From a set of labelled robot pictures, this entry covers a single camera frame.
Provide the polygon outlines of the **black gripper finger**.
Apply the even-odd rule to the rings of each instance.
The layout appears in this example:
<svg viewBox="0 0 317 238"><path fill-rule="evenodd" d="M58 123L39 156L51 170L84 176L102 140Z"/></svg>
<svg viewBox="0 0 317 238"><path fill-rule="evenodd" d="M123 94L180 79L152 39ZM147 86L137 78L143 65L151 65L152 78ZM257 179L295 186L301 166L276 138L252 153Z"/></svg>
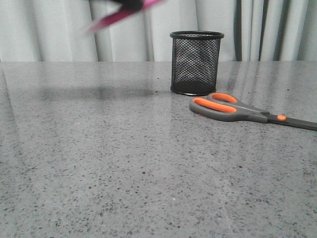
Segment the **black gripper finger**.
<svg viewBox="0 0 317 238"><path fill-rule="evenodd" d="M121 4L121 9L129 11L140 11L144 5L143 0L113 0Z"/></svg>

